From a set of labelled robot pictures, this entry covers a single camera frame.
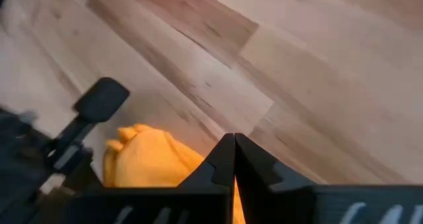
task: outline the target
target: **yellow glove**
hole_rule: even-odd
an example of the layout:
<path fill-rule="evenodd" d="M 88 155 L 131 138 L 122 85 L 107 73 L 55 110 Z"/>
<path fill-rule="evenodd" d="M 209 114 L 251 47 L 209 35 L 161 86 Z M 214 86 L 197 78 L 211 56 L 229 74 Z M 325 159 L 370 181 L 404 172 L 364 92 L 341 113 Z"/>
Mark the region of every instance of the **yellow glove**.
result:
<path fill-rule="evenodd" d="M 136 124 L 119 128 L 120 140 L 107 142 L 105 187 L 176 187 L 204 160 L 169 133 Z M 235 183 L 234 223 L 245 223 Z"/>

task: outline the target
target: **yellow cloth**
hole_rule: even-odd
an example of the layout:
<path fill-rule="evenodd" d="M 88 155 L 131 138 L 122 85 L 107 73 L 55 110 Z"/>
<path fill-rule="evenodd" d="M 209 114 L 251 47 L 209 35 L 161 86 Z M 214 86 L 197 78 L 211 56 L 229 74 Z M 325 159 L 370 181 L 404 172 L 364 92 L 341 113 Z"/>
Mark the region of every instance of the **yellow cloth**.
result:
<path fill-rule="evenodd" d="M 103 160 L 106 187 L 176 187 L 204 158 L 169 133 L 136 124 L 119 128 L 120 140 L 107 142 Z M 234 223 L 245 223 L 235 183 Z"/>

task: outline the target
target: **wooden floor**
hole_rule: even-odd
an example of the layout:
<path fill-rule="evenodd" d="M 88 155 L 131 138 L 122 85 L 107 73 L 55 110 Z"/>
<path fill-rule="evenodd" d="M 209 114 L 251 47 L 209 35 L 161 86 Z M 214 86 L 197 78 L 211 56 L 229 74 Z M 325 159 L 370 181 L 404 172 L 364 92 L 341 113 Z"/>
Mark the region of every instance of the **wooden floor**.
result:
<path fill-rule="evenodd" d="M 319 183 L 423 182 L 423 0 L 6 0 L 0 102 L 56 135 L 99 77 L 118 126 L 242 132 Z"/>

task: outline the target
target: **black device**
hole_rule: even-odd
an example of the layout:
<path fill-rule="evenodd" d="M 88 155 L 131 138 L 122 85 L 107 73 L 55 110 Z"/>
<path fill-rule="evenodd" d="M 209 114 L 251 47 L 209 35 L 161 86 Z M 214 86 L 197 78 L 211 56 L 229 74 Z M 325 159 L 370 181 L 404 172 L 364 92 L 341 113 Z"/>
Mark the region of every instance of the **black device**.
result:
<path fill-rule="evenodd" d="M 102 78 L 74 106 L 79 115 L 55 138 L 0 111 L 0 223 L 232 222 L 235 176 L 246 223 L 423 223 L 421 186 L 318 185 L 243 134 L 228 133 L 176 188 L 104 188 L 83 138 L 128 97 Z M 53 173 L 62 187 L 43 195 Z"/>

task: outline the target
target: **light wood grain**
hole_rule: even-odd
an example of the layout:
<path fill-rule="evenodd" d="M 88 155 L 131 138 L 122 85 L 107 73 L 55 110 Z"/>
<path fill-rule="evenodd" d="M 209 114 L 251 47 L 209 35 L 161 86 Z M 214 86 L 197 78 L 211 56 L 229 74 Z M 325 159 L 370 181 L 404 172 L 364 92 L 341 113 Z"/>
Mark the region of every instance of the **light wood grain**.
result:
<path fill-rule="evenodd" d="M 422 0 L 347 0 L 413 30 L 423 29 Z"/>
<path fill-rule="evenodd" d="M 397 170 L 421 182 L 419 169 L 412 168 L 419 163 L 421 152 L 417 124 L 387 110 L 359 83 L 267 30 L 259 30 L 241 55 L 275 82 L 274 90 L 285 91 L 284 104 L 288 102 L 304 120 L 314 121 L 317 130 L 326 133 L 352 157 L 361 157 L 369 170 L 379 169 L 372 164 L 374 158 L 389 167 L 378 172 L 387 172 L 388 180 L 396 177 L 389 171 Z M 338 139 L 339 135 L 347 140 Z M 406 162 L 395 160 L 401 152 L 408 157 Z"/>
<path fill-rule="evenodd" d="M 206 155 L 228 131 L 322 183 L 423 182 L 419 0 L 6 0 L 0 101 L 55 135 L 99 77 Z"/>
<path fill-rule="evenodd" d="M 223 63 L 233 61 L 257 24 L 216 0 L 136 0 Z"/>
<path fill-rule="evenodd" d="M 251 132 L 271 106 L 247 80 L 131 0 L 90 0 L 88 7 L 225 131 Z"/>

